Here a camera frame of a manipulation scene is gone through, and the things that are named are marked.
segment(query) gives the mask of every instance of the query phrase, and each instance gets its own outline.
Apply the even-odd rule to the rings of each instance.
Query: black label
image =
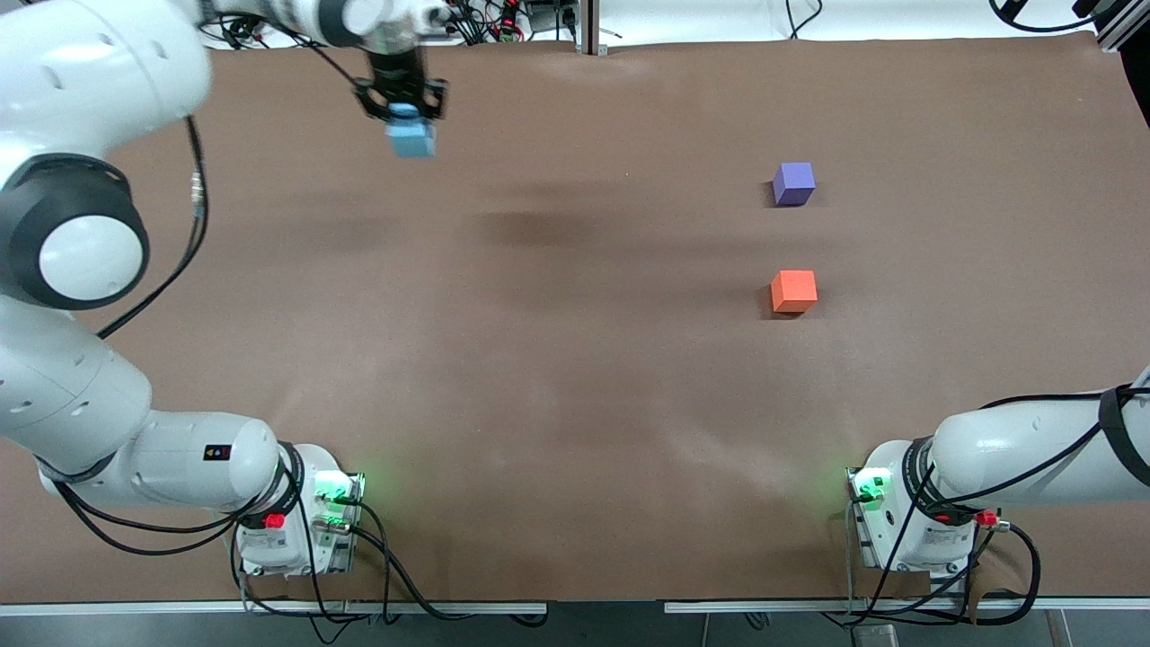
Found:
[[[204,446],[205,461],[229,461],[231,459],[230,445],[206,445]]]

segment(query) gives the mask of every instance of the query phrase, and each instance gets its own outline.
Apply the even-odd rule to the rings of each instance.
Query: orange cube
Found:
[[[782,269],[770,280],[770,307],[775,311],[799,314],[819,300],[814,270]]]

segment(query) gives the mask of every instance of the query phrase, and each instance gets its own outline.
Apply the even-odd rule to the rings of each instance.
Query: purple cube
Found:
[[[814,169],[811,162],[783,162],[775,172],[775,203],[805,205],[814,192]]]

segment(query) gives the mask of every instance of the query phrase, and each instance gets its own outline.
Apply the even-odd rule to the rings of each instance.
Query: gray floor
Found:
[[[1067,625],[1074,647],[1125,647],[1150,644],[1148,611],[1068,611]],[[524,629],[504,617],[481,617],[443,623],[425,617],[405,617],[394,626],[351,626],[338,645],[425,647],[459,645],[476,647],[519,646],[634,646],[696,647],[702,644],[704,616],[668,616],[656,603],[554,604],[542,629]],[[829,646],[848,647],[846,634],[813,614],[775,614],[761,632],[751,630],[741,615],[713,615],[707,645],[715,647]],[[325,636],[329,626],[321,625]],[[904,647],[1071,647],[1056,645],[1044,611],[1034,611],[1006,627],[918,627],[898,625]],[[319,645],[306,621],[258,618],[239,614],[140,615],[0,618],[0,646],[40,647],[302,647]]]

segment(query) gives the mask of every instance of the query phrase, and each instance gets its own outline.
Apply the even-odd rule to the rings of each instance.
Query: brown table surface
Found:
[[[1089,34],[434,49],[432,161],[397,160],[309,52],[214,61],[207,242],[113,344],[156,408],[366,472],[434,599],[842,596],[845,467],[1150,361],[1150,133]],[[788,160],[819,188],[772,208]],[[183,130],[113,161],[151,286],[189,225]],[[820,301],[762,319],[781,268]],[[21,450],[0,468],[0,601],[236,596],[221,546],[118,554]],[[1150,507],[1011,513],[1043,594],[1150,594]],[[370,568],[324,586],[378,596]]]

